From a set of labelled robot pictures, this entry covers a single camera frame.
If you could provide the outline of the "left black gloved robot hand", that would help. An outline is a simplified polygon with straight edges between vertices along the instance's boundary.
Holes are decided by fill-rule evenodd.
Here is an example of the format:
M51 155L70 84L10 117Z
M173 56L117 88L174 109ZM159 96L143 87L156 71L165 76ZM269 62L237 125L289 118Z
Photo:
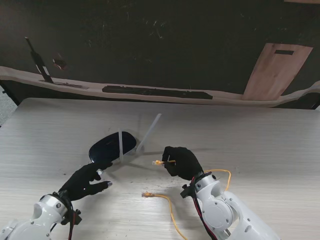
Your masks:
M112 182L102 181L98 170L105 170L112 165L112 162L94 162L84 165L69 178L58 193L66 191L70 201L77 201L106 190Z

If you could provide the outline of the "right black gloved robot hand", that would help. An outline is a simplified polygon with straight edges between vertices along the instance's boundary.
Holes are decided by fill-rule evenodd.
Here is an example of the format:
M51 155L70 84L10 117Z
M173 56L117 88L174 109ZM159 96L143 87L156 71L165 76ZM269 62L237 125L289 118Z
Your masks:
M187 181L204 172L196 156L185 147L166 146L162 161L172 177L180 177Z

